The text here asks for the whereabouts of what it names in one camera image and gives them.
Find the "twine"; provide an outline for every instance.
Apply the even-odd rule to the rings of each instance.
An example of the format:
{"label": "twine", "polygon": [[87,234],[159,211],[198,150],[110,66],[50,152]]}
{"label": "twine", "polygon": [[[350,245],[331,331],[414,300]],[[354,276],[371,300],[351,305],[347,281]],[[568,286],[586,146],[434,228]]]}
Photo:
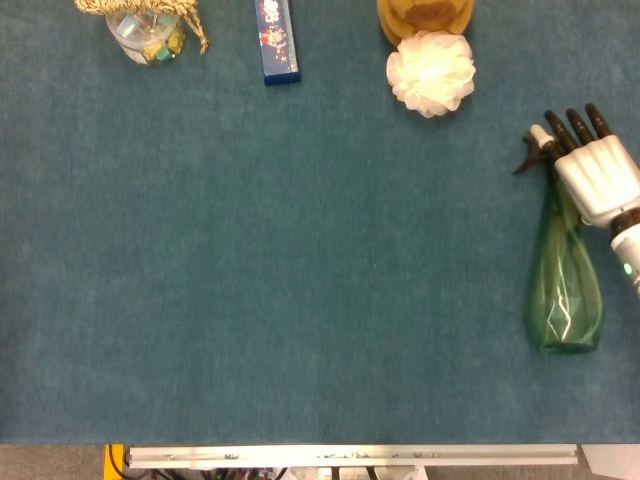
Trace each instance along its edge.
{"label": "twine", "polygon": [[170,13],[181,16],[200,39],[200,53],[209,47],[209,39],[204,33],[198,15],[198,0],[75,0],[78,10],[94,15],[109,15],[116,12],[127,13]]}

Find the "floor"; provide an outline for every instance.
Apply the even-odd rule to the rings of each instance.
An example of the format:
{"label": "floor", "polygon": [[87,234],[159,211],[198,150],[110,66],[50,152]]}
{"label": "floor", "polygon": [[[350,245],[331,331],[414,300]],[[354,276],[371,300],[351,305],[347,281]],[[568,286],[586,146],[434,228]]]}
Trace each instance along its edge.
{"label": "floor", "polygon": [[[102,479],[102,446],[0,445],[2,480]],[[577,466],[428,468],[429,480],[595,480],[581,455]],[[201,478],[188,475],[188,478]]]}

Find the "toothpaste box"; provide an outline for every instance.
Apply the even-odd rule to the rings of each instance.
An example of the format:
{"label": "toothpaste box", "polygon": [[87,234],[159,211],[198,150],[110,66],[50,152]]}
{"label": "toothpaste box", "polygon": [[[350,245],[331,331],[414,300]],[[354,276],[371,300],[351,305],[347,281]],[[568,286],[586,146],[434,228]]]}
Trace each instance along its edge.
{"label": "toothpaste box", "polygon": [[255,0],[265,85],[300,81],[288,0]]}

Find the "blue box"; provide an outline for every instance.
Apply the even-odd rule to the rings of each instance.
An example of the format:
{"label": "blue box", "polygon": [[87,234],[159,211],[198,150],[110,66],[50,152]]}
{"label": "blue box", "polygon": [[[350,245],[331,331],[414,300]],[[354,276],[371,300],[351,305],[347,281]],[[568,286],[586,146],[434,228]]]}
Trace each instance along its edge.
{"label": "blue box", "polygon": [[300,81],[288,0],[255,0],[265,85]]}

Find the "white robotic hand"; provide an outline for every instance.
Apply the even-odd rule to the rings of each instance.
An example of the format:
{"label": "white robotic hand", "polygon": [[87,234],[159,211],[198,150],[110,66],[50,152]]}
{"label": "white robotic hand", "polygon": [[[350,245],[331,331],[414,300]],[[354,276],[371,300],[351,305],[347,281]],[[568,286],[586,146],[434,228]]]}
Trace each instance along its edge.
{"label": "white robotic hand", "polygon": [[586,111],[597,139],[578,112],[567,110],[582,146],[551,111],[545,117],[557,140],[540,125],[533,125],[530,132],[555,162],[555,170],[584,220],[611,229],[611,247],[640,294],[640,170],[598,109],[588,104]]}

